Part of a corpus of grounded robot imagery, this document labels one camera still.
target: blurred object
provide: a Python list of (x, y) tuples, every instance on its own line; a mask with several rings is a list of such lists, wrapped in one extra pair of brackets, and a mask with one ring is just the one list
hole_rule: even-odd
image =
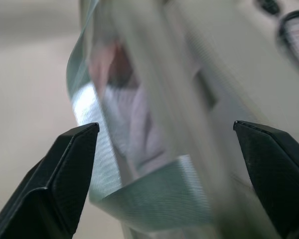
[(257, 7), (261, 8), (266, 13), (279, 17), (281, 14), (281, 6), (276, 0), (254, 0)]
[[(280, 17), (292, 11), (299, 10), (299, 0), (278, 0), (281, 7)], [(271, 43), (277, 41), (277, 18), (266, 14), (262, 9), (255, 5), (255, 0), (239, 0), (236, 5), (239, 12), (246, 20), (250, 21), (260, 33), (262, 33)]]
[(246, 166), (266, 212), (283, 238), (299, 239), (299, 144), (266, 125), (234, 125)]
[(0, 239), (71, 239), (90, 185), (99, 126), (60, 135), (0, 213)]
[(299, 10), (290, 12), (281, 19), (278, 38), (287, 56), (299, 66)]

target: beige wall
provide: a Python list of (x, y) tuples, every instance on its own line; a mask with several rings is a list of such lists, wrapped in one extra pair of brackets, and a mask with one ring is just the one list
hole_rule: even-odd
[[(79, 35), (75, 0), (0, 0), (0, 210), (55, 138), (75, 127), (65, 68)], [(86, 204), (74, 238), (122, 238)]]

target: white surface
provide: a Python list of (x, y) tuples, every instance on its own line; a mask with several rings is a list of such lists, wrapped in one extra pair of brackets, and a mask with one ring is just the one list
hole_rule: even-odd
[[(278, 2), (281, 3), (282, 7), (281, 17), (284, 17), (292, 11), (299, 10), (299, 0), (279, 0)], [(249, 20), (252, 25), (255, 26), (256, 29), (266, 37), (267, 40), (269, 40), (270, 43), (274, 44), (274, 49), (277, 49), (276, 36), (279, 26), (277, 19), (256, 8), (253, 4), (253, 0), (239, 0), (239, 4), (237, 6), (239, 11), (246, 17), (246, 19)], [(250, 52), (252, 53), (250, 54), (251, 56), (256, 55), (258, 54), (258, 49), (256, 47), (251, 47)], [(286, 58), (286, 56), (282, 54), (281, 51), (279, 51), (279, 55), (282, 59)], [(274, 61), (262, 61), (262, 64), (265, 62), (267, 65), (272, 65)], [(290, 62), (289, 64), (294, 69), (298, 70), (298, 68), (294, 67), (294, 65)], [(262, 90), (260, 90), (259, 87), (261, 84), (259, 84), (259, 82), (257, 81), (254, 81), (258, 86), (254, 85), (253, 88), (250, 88), (252, 89), (250, 92), (254, 95), (261, 96), (268, 103), (271, 103), (270, 107), (275, 110), (272, 111), (273, 115), (271, 115), (271, 117), (268, 117), (268, 115), (270, 114), (267, 114), (266, 116), (269, 119), (276, 118), (276, 120), (273, 121), (277, 124), (276, 127), (284, 128), (285, 131), (289, 132), (299, 142), (299, 77), (290, 76), (288, 78), (283, 77), (283, 74), (280, 74), (280, 76), (278, 76), (280, 72), (275, 72), (273, 70), (271, 71), (271, 73), (273, 77), (268, 77), (266, 79), (267, 82), (262, 84), (262, 87), (265, 86), (262, 88)], [(276, 82), (276, 89), (278, 89), (278, 91), (276, 93), (269, 90), (269, 83), (274, 85), (274, 75), (276, 76), (276, 79), (278, 79)], [(292, 88), (298, 88), (298, 90), (292, 92)], [(260, 109), (264, 112), (265, 106), (260, 107)]]
[[(62, 132), (75, 127), (65, 69), (79, 35), (75, 0), (0, 1), (0, 210)], [(86, 203), (74, 238), (123, 238)]]

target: blurred background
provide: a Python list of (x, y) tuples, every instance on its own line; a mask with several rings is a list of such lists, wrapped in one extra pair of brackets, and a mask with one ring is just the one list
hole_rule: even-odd
[[(76, 126), (65, 70), (80, 33), (77, 0), (0, 0), (0, 210), (58, 135)], [(123, 238), (86, 203), (74, 238)]]

